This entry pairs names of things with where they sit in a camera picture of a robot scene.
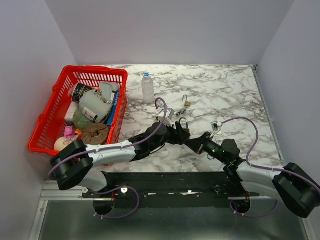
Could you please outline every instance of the gray cloth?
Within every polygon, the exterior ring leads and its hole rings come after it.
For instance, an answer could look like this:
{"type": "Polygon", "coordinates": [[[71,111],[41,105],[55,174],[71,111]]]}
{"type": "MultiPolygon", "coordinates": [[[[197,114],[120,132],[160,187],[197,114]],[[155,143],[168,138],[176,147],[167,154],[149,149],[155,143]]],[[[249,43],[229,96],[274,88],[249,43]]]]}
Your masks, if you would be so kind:
{"type": "Polygon", "coordinates": [[[100,82],[99,89],[86,92],[80,99],[79,110],[96,123],[105,121],[113,106],[111,96],[119,89],[119,85],[115,82],[100,82]]]}

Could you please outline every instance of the gray floor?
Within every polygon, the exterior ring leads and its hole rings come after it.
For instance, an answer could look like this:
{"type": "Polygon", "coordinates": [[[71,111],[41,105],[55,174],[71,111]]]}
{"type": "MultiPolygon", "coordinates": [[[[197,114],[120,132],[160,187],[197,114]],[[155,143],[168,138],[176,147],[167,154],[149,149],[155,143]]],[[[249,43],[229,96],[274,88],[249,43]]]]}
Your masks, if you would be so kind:
{"type": "MultiPolygon", "coordinates": [[[[256,200],[251,215],[269,211],[273,200],[256,200]]],[[[127,210],[117,210],[120,215],[127,210]]],[[[228,208],[139,209],[125,219],[101,220],[88,201],[49,203],[42,240],[306,240],[300,218],[284,205],[264,218],[234,215],[228,208]]]]}

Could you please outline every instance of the laundry basket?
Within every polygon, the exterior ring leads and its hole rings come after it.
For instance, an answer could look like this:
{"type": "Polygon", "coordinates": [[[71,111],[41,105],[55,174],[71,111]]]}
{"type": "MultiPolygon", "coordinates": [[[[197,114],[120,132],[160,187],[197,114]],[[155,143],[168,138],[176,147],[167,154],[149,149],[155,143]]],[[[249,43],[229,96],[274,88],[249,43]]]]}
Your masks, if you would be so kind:
{"type": "Polygon", "coordinates": [[[56,84],[52,87],[53,93],[43,114],[38,117],[28,149],[51,156],[59,153],[54,150],[54,145],[58,138],[64,136],[67,126],[65,115],[72,102],[72,96],[68,92],[77,83],[93,88],[98,88],[99,82],[120,85],[119,100],[106,144],[117,143],[127,107],[127,78],[128,73],[124,69],[112,69],[104,66],[69,65],[64,67],[56,84]]]}

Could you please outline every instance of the green ball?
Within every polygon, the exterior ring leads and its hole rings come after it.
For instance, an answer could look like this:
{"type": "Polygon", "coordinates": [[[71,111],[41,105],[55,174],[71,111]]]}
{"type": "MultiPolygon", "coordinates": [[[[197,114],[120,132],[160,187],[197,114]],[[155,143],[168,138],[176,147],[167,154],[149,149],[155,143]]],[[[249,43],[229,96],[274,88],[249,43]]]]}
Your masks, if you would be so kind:
{"type": "Polygon", "coordinates": [[[78,109],[77,111],[75,111],[73,115],[73,123],[77,129],[85,130],[87,127],[89,127],[91,124],[95,122],[86,118],[86,116],[83,115],[82,112],[78,109]]]}

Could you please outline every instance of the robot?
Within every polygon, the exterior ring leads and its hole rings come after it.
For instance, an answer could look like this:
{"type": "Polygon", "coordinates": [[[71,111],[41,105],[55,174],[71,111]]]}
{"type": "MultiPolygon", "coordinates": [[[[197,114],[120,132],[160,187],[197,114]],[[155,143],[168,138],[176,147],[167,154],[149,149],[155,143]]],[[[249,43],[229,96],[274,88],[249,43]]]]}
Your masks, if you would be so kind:
{"type": "Polygon", "coordinates": [[[82,140],[76,140],[51,159],[49,176],[62,191],[83,187],[82,197],[94,199],[93,207],[100,216],[107,216],[114,208],[137,208],[137,197],[140,208],[228,208],[230,201],[236,199],[237,212],[243,214],[250,209],[246,198],[250,193],[283,202],[301,218],[307,218],[319,206],[319,185],[297,164],[288,163],[281,169],[256,168],[239,157],[241,151],[235,140],[225,139],[221,145],[213,141],[215,133],[221,130],[218,124],[213,124],[213,132],[191,138],[188,127],[184,129],[181,121],[174,125],[165,125],[165,121],[164,114],[161,122],[121,143],[85,145],[82,140]],[[223,172],[95,170],[109,163],[139,161],[165,144],[185,145],[198,155],[206,153],[224,164],[223,172]]]}

